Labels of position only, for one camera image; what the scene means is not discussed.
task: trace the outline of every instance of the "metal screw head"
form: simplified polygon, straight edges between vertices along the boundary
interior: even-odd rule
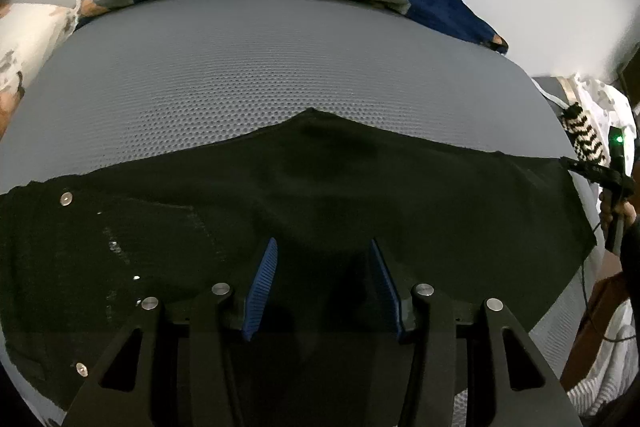
[[[62,196],[60,196],[60,204],[62,206],[67,206],[68,204],[71,204],[71,201],[73,201],[74,199],[74,195],[71,192],[65,192],[64,194],[62,194]]]
[[[226,282],[219,282],[211,287],[211,291],[215,295],[226,295],[229,293],[230,289],[231,286],[229,286]]]
[[[433,286],[427,283],[420,283],[416,285],[415,290],[418,292],[418,295],[424,295],[425,297],[433,295],[434,292]]]
[[[143,310],[152,310],[156,306],[158,306],[158,299],[156,299],[155,297],[147,297],[142,301],[142,304],[140,305],[142,306]]]
[[[78,372],[78,375],[80,375],[81,377],[86,378],[89,376],[89,370],[86,368],[86,366],[82,362],[76,363],[76,371]]]
[[[499,312],[502,309],[502,301],[500,299],[487,299],[486,307],[494,312]]]

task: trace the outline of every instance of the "black device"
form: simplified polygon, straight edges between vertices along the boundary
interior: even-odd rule
[[[610,168],[619,174],[625,173],[625,139],[622,129],[618,127],[609,128],[609,156]],[[614,186],[609,189],[611,192],[611,208],[614,209],[620,201],[628,198],[629,195],[622,194],[620,186]],[[610,252],[620,255],[620,244],[622,243],[622,235],[624,232],[625,219],[616,212],[612,213],[613,221],[609,225],[609,233],[605,248]]]

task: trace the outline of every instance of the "mattress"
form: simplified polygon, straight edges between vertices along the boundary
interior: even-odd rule
[[[0,192],[218,142],[307,107],[456,146],[574,157],[517,65],[392,12],[348,0],[155,0],[80,28],[45,64],[0,142]],[[595,225],[590,186],[574,181]],[[530,332],[558,376],[583,311],[577,273]],[[6,353],[0,361],[34,409],[62,417]]]

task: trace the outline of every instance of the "blue gripper pad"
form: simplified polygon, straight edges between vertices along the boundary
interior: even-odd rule
[[[242,337],[250,341],[253,334],[260,327],[264,307],[269,298],[271,283],[278,266],[278,244],[271,237],[267,248],[264,250],[262,261],[255,273],[254,281],[244,301],[244,323],[242,324]]]

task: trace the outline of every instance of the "black fabric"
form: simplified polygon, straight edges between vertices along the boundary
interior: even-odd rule
[[[328,425],[344,396],[354,415],[372,401],[377,377],[367,367],[379,365],[377,346],[396,345],[358,340],[384,324],[362,269],[373,237],[416,280],[471,303],[500,298],[526,330],[595,245],[557,159],[457,148],[310,109],[227,142],[4,195],[0,320],[10,356],[66,410],[82,384],[75,363],[92,367],[138,299],[170,303],[234,285],[269,237],[279,257],[270,300],[234,362],[255,415],[271,408],[263,425],[289,425],[270,422],[310,396],[319,405],[308,425]],[[276,343],[269,335],[279,331],[296,335]],[[341,340],[330,357],[332,335]],[[389,349],[401,362],[385,357],[396,373],[381,379],[380,409],[385,397],[401,403],[408,378],[411,351]],[[310,393],[304,386],[323,373],[332,391]]]

